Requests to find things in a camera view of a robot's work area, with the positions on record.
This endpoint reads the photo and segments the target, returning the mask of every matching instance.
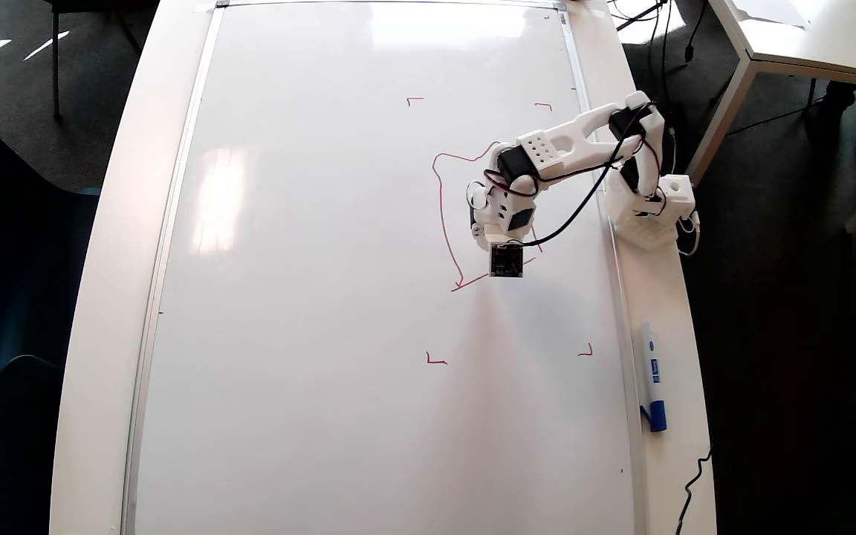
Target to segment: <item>robotic arm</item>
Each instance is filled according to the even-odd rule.
[[[591,109],[547,131],[524,134],[513,145],[495,145],[485,180],[473,181],[467,192],[471,231],[479,247],[490,251],[490,275],[522,276],[522,248],[558,234],[523,242],[541,192],[604,167],[609,174],[606,206],[617,233],[651,249],[676,240],[676,220],[692,217],[696,206],[689,177],[659,177],[665,121],[655,104],[642,91],[624,104]],[[616,143],[590,139],[607,125]]]

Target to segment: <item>white table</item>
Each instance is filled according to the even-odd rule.
[[[170,178],[209,13],[193,0],[163,0],[135,75],[99,202],[75,310],[52,476],[51,532],[116,534],[122,525],[126,450],[135,374]],[[604,0],[570,4],[588,98],[614,102],[634,91]],[[647,533],[672,533],[683,485],[710,446],[696,339],[675,250],[617,253],[635,338],[655,325],[672,356],[669,429],[644,434]],[[687,533],[716,531],[711,467],[687,512]]]
[[[759,72],[795,74],[856,84],[856,0],[791,0],[805,28],[751,19],[731,0],[709,0],[739,62],[689,165],[698,184]],[[856,214],[847,230],[856,228]]]

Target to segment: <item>blue whiteboard marker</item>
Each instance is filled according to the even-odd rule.
[[[645,322],[640,326],[643,338],[643,363],[646,368],[646,389],[649,390],[649,406],[640,406],[643,416],[649,420],[649,430],[662,431],[666,429],[666,403],[662,395],[662,375],[660,372],[659,348],[656,348],[652,337],[652,326]]]

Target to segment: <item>dark blue chair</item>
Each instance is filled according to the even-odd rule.
[[[0,533],[48,532],[62,369],[24,355],[0,373]]]
[[[65,365],[97,204],[52,186],[0,140],[0,370],[22,354]]]

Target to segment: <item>aluminum whiteboard frame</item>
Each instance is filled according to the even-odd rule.
[[[140,340],[134,394],[132,400],[132,419],[128,433],[128,456],[125,463],[125,487],[123,488],[121,505],[121,525],[123,533],[134,533],[134,521],[137,510],[137,471],[140,464],[140,438],[143,434],[143,416],[147,399],[147,382],[150,378],[150,361],[154,350],[154,338],[157,331],[157,317],[163,293],[163,275],[167,267],[167,255],[170,252],[170,238],[173,235],[174,220],[177,218],[177,208],[180,204],[181,186],[184,185],[184,172],[187,170],[187,158],[193,140],[194,128],[197,125],[197,114],[201,101],[204,100],[204,86],[207,84],[207,72],[210,71],[210,60],[217,45],[217,35],[220,24],[224,20],[224,10],[213,11],[210,27],[207,28],[207,38],[204,40],[204,50],[201,52],[200,67],[194,77],[193,90],[190,92],[190,104],[187,108],[187,118],[184,120],[184,131],[181,132],[181,142],[177,148],[177,159],[174,174],[170,179],[170,192],[167,194],[167,204],[163,211],[163,226],[160,229],[160,241],[157,246],[157,261],[154,273],[150,279],[150,295],[147,299],[145,315],[145,334]]]
[[[140,340],[140,354],[134,380],[134,393],[132,398],[132,417],[130,418],[128,449],[126,450],[125,484],[122,493],[121,525],[123,534],[134,535],[136,511],[137,511],[137,475],[140,467],[140,440],[143,434],[143,417],[145,417],[147,383],[150,378],[150,363],[152,363],[154,339],[157,331],[157,318],[160,314],[159,308],[163,294],[163,279],[166,273],[167,256],[170,251],[170,240],[173,235],[174,222],[177,217],[177,208],[180,204],[181,187],[184,185],[184,173],[187,170],[187,159],[190,146],[193,142],[194,128],[197,124],[197,115],[200,111],[201,102],[204,97],[204,87],[207,85],[207,74],[210,72],[210,63],[213,59],[213,51],[216,48],[217,37],[220,34],[221,22],[224,19],[224,10],[234,6],[256,6],[256,4],[318,4],[318,3],[425,3],[425,4],[488,4],[488,6],[520,6],[535,7],[536,9],[555,10],[560,15],[560,27],[563,31],[564,41],[567,44],[567,55],[570,59],[571,75],[574,78],[574,87],[577,89],[577,100],[580,102],[580,111],[588,111],[590,104],[583,71],[580,67],[580,57],[577,55],[577,42],[575,42],[573,28],[570,26],[570,13],[566,4],[562,2],[536,2],[527,0],[220,0],[215,4],[206,4],[197,7],[197,11],[212,11],[210,26],[207,28],[207,38],[204,40],[204,49],[201,52],[200,65],[194,78],[193,90],[191,91],[190,103],[187,106],[187,118],[184,120],[184,130],[181,132],[181,141],[177,149],[177,158],[174,165],[174,173],[170,180],[170,191],[167,194],[167,203],[164,207],[163,226],[160,229],[160,241],[158,243],[157,260],[154,265],[152,283],[150,283],[149,301],[145,315],[145,333]],[[591,136],[594,141],[597,135]],[[600,188],[606,191],[605,185]],[[622,272],[620,270],[619,258],[616,253],[615,228],[612,221],[607,217],[601,194],[595,202],[599,204],[598,214],[601,223],[606,220],[609,232],[604,234],[604,242],[609,248],[607,265],[609,277],[611,277],[612,301],[614,301],[616,322],[619,331],[620,362],[623,374],[623,389],[627,406],[627,432],[629,436],[629,457],[632,468],[632,504],[633,504],[633,532],[637,535],[646,533],[646,463],[645,449],[643,447],[642,422],[639,414],[638,385],[636,385],[635,359],[632,350],[632,327],[629,322],[629,307],[626,301],[626,289],[623,284]]]

